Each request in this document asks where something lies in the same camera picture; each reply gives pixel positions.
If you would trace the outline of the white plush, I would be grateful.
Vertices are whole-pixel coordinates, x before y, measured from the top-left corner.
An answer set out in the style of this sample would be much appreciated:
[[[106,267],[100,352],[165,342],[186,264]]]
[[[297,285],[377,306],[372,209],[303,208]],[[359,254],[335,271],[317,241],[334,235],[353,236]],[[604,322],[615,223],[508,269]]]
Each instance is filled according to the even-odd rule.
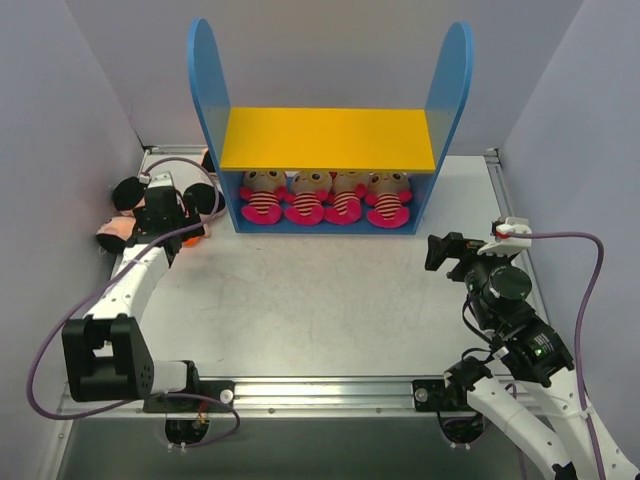
[[[287,220],[299,226],[314,226],[324,220],[324,202],[332,187],[328,171],[300,171],[295,174],[290,192],[285,196],[289,206],[284,214]]]
[[[378,228],[396,229],[410,217],[406,204],[412,199],[409,178],[401,172],[374,172],[369,178],[365,203],[367,220]]]
[[[245,205],[243,217],[256,225],[274,225],[281,220],[282,200],[287,193],[282,170],[249,170],[244,173],[239,194]]]

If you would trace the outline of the pink plush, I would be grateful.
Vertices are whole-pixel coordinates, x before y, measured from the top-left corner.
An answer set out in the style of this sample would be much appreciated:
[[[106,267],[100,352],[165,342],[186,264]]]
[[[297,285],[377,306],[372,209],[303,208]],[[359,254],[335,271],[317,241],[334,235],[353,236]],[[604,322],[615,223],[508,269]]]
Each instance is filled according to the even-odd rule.
[[[367,191],[369,174],[359,171],[332,172],[332,188],[327,197],[325,220],[334,225],[356,223],[362,215],[362,198]]]

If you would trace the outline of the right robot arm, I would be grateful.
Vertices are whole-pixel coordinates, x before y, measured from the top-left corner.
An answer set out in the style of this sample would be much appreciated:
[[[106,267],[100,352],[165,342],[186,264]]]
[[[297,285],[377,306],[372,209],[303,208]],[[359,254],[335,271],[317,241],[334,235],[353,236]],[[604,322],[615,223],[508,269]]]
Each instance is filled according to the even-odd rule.
[[[491,359],[507,368],[542,414],[522,405],[477,358],[446,370],[445,400],[489,420],[546,479],[636,479],[638,466],[616,444],[586,395],[577,354],[527,301],[532,280],[513,263],[527,247],[514,232],[498,233],[491,243],[458,232],[431,235],[425,268],[436,271],[446,260],[456,260],[447,276],[466,287],[462,311],[473,315]]]

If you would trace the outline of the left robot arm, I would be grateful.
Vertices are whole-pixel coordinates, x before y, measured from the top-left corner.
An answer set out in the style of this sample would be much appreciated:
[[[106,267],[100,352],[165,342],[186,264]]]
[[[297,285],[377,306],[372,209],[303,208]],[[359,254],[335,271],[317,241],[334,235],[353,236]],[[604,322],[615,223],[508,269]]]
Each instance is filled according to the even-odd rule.
[[[204,234],[205,210],[189,188],[150,186],[143,205],[126,220],[131,226],[118,246],[121,256],[113,284],[81,318],[70,319],[61,337],[69,389],[77,402],[145,400],[166,393],[180,411],[202,399],[194,363],[156,361],[139,321],[159,280],[183,242]]]

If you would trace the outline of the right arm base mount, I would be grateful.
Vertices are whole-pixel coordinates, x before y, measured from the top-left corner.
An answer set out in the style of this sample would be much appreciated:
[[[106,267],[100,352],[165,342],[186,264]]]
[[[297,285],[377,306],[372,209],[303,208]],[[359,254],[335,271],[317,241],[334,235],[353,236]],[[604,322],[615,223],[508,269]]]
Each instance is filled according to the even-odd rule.
[[[466,392],[457,386],[446,386],[442,379],[412,381],[414,409],[423,413],[472,412]]]

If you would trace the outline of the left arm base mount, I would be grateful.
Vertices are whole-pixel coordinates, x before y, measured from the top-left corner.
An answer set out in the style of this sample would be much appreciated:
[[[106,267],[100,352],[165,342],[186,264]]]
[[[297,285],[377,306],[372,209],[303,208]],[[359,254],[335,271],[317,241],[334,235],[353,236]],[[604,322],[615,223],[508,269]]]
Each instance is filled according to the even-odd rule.
[[[236,384],[232,380],[203,380],[197,390],[190,395],[199,395],[214,399],[214,402],[194,398],[155,396],[144,401],[144,413],[182,414],[182,413],[227,413],[233,406]]]

